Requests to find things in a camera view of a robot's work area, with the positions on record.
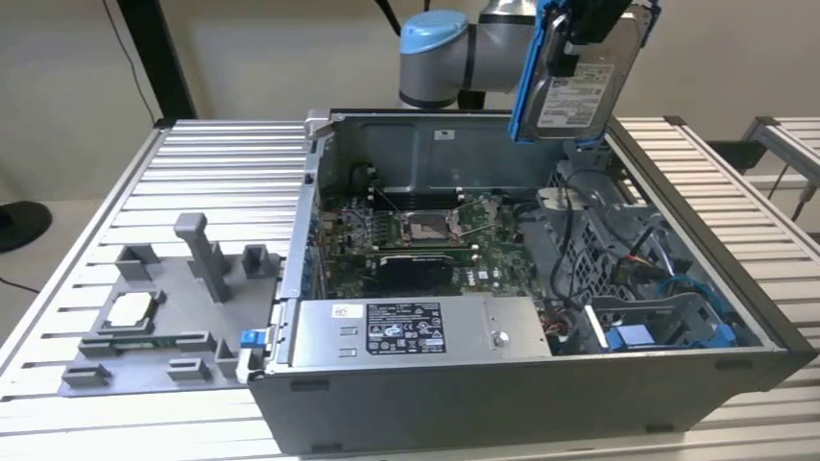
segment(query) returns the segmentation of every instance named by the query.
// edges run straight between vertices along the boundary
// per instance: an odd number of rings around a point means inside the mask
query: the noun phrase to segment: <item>warning label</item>
[[[368,352],[447,352],[439,303],[368,304]]]
[[[592,125],[613,68],[611,64],[579,64],[573,77],[552,79],[539,128],[587,128]]]

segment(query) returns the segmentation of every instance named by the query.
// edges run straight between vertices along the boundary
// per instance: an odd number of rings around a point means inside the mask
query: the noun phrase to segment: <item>slotted aluminum surface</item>
[[[744,138],[760,141],[812,184],[820,184],[820,118],[759,118]]]
[[[688,128],[672,127],[663,118],[621,122],[820,348],[816,245]],[[155,248],[161,255],[184,255],[169,228],[180,210],[203,209],[213,223],[209,236],[228,252],[237,252],[252,241],[287,254],[293,190],[305,154],[300,136],[300,123],[279,122],[180,122],[160,135],[161,148],[148,152],[143,164],[136,163],[140,180],[124,184],[111,213],[101,213],[99,230],[88,236],[65,280],[55,275],[32,306],[43,312],[0,379],[0,395],[11,397],[0,402],[0,434],[7,435],[0,437],[0,457],[87,460],[111,459],[115,454],[119,459],[204,460],[280,456],[247,390],[85,399],[61,399],[53,393],[63,361],[73,357],[80,333],[91,327],[109,294],[116,277],[109,264],[119,245],[149,238],[160,242]],[[815,361],[771,392],[731,399],[685,434],[357,459],[820,459],[819,365]]]

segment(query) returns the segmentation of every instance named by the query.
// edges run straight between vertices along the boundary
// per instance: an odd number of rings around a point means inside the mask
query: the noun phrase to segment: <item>blue plastic clip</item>
[[[243,349],[264,349],[268,343],[265,330],[247,329],[240,335],[240,347]]]

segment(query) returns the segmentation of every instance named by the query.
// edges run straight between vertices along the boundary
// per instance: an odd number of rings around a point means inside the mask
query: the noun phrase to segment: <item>green circuit board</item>
[[[512,206],[489,193],[467,194],[453,209],[372,210],[357,201],[325,212],[323,241],[328,299],[397,296],[545,296]],[[452,280],[424,293],[375,288],[380,259],[452,258]]]

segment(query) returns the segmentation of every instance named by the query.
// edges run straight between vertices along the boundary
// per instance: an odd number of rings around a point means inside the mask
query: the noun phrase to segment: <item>power supply label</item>
[[[444,319],[439,303],[368,304],[368,352],[444,353]]]

